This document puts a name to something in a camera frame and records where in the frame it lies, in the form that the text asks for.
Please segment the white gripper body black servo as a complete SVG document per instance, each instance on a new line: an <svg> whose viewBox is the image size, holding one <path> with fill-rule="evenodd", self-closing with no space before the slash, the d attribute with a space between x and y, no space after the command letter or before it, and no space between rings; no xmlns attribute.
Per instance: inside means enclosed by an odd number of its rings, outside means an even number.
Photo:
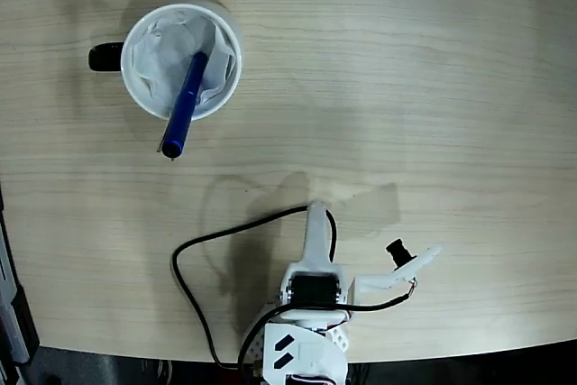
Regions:
<svg viewBox="0 0 577 385"><path fill-rule="evenodd" d="M330 261L292 262L288 266L280 285L282 305L298 303L345 304L346 278L343 267Z"/></svg>

